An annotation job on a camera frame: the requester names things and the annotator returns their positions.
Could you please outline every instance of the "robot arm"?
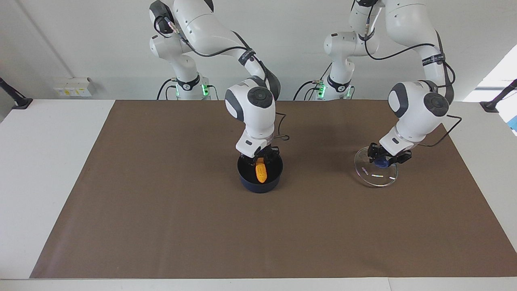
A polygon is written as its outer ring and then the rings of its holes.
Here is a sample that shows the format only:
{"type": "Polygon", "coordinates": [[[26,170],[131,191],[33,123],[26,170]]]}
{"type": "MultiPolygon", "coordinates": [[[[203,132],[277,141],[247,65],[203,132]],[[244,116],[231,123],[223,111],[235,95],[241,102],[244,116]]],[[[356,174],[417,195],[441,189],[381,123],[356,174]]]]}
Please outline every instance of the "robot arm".
{"type": "Polygon", "coordinates": [[[249,158],[261,155],[270,147],[275,130],[275,100],[280,94],[277,77],[237,33],[216,19],[210,0],[164,2],[156,1],[151,5],[151,18],[157,30],[174,43],[174,48],[168,49],[169,52],[174,51],[170,56],[174,59],[171,64],[179,71],[183,70],[188,75],[187,79],[192,78],[196,71],[195,64],[191,65],[193,60],[182,56],[189,51],[204,57],[232,56],[250,73],[250,78],[227,90],[225,102],[229,113],[246,124],[236,149],[249,158]]]}
{"type": "Polygon", "coordinates": [[[151,51],[156,57],[168,61],[173,67],[178,83],[176,97],[181,100],[200,100],[201,96],[206,95],[203,85],[207,80],[197,71],[194,59],[184,55],[192,50],[168,27],[162,18],[167,13],[170,13],[168,6],[160,1],[155,1],[149,8],[152,23],[158,31],[168,35],[152,37],[149,42],[151,51]]]}
{"type": "Polygon", "coordinates": [[[324,80],[324,97],[338,99],[344,95],[354,71],[348,57],[377,51],[379,41],[374,27],[381,10],[386,8],[388,36],[420,55],[426,80],[401,82],[393,87],[388,100],[399,122],[380,140],[380,146],[372,144],[369,156],[378,165],[403,163],[411,157],[409,150],[442,123],[454,99],[442,43],[426,6],[418,0],[354,1],[350,18],[354,31],[332,34],[325,42],[333,66],[324,80]]]}

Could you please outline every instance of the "white wall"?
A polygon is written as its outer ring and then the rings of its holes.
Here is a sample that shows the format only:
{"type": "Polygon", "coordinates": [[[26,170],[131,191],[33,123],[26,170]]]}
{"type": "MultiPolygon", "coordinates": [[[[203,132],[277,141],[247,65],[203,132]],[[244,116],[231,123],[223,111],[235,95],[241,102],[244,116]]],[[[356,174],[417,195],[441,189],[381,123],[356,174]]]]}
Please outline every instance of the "white wall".
{"type": "Polygon", "coordinates": [[[517,79],[517,46],[485,77],[479,87],[506,87],[517,79]]]}
{"type": "Polygon", "coordinates": [[[0,92],[0,122],[9,114],[13,105],[14,102],[12,102],[12,99],[10,99],[7,94],[0,92]]]}
{"type": "MultiPolygon", "coordinates": [[[[91,77],[95,98],[152,99],[164,79],[174,75],[168,64],[148,47],[156,34],[148,16],[153,0],[4,0],[0,2],[0,74],[35,98],[54,98],[53,77],[91,77]],[[41,30],[37,37],[22,4],[41,30]],[[52,48],[45,46],[48,39],[52,48]]],[[[352,0],[214,0],[215,14],[238,31],[282,82],[281,98],[292,98],[300,84],[319,78],[330,63],[323,51],[325,37],[347,31],[352,0]]],[[[517,43],[514,0],[424,0],[442,35],[449,63],[458,73],[457,98],[463,99],[517,43]]],[[[378,55],[402,47],[386,37],[384,17],[378,55]]],[[[221,95],[247,77],[246,71],[226,56],[200,59],[200,72],[221,95]]],[[[353,83],[358,98],[386,98],[399,81],[423,78],[414,52],[376,62],[356,58],[353,83]]]]}

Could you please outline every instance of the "electrical outlet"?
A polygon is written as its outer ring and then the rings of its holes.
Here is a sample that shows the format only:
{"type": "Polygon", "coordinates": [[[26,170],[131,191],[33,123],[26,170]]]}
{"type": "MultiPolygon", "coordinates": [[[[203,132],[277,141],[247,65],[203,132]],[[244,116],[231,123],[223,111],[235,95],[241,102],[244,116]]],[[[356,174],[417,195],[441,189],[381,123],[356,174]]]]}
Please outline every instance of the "electrical outlet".
{"type": "Polygon", "coordinates": [[[213,99],[212,99],[212,96],[211,96],[211,94],[210,94],[210,88],[208,87],[208,85],[209,85],[209,83],[208,83],[208,82],[209,82],[208,78],[203,77],[203,78],[201,79],[201,81],[202,81],[201,89],[203,90],[203,100],[213,100],[213,99]]]}
{"type": "Polygon", "coordinates": [[[318,100],[324,100],[325,98],[325,91],[327,90],[327,86],[325,86],[325,84],[320,81],[317,85],[316,85],[316,98],[318,100]]]}
{"type": "Polygon", "coordinates": [[[346,95],[343,97],[343,99],[352,100],[355,94],[355,87],[350,86],[348,87],[348,90],[346,91],[346,95]]]}
{"type": "Polygon", "coordinates": [[[60,97],[91,97],[95,93],[90,78],[58,79],[54,90],[60,97]]]}

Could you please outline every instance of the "brown paper sheet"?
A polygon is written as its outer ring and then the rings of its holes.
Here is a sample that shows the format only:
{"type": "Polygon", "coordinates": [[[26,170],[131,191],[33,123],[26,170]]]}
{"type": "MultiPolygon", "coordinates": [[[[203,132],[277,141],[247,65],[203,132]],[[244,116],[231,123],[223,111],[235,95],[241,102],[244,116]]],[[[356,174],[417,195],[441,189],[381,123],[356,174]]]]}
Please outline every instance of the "brown paper sheet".
{"type": "Polygon", "coordinates": [[[385,101],[277,110],[284,175],[257,195],[240,184],[244,126],[223,102],[117,101],[31,278],[517,276],[449,138],[374,189],[353,158],[396,123],[385,101]]]}

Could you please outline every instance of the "orange object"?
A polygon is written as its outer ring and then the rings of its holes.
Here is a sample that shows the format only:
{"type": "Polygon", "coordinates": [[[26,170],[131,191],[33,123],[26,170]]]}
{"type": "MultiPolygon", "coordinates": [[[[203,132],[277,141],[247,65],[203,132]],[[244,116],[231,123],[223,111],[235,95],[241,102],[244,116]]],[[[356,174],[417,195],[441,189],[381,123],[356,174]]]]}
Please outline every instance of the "orange object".
{"type": "Polygon", "coordinates": [[[255,172],[257,175],[257,179],[259,182],[264,184],[267,180],[267,170],[266,170],[266,164],[264,164],[264,158],[261,157],[257,160],[255,164],[255,172]]]}

